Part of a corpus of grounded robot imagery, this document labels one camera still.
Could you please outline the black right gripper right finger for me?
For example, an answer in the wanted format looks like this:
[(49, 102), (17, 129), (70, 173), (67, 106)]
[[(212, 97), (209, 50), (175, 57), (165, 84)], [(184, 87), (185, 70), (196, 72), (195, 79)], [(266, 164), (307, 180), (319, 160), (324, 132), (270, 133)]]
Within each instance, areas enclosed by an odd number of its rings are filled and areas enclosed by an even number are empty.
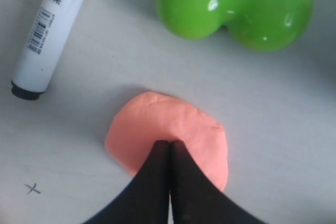
[(174, 223), (263, 223), (205, 176), (182, 141), (170, 144), (170, 177)]

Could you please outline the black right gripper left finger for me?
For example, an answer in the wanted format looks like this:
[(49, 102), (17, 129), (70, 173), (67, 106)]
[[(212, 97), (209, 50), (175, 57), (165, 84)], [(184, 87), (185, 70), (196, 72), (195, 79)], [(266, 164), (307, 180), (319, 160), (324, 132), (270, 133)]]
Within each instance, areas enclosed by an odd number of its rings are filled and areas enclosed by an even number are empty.
[(168, 223), (169, 150), (168, 141), (154, 142), (127, 187), (86, 223)]

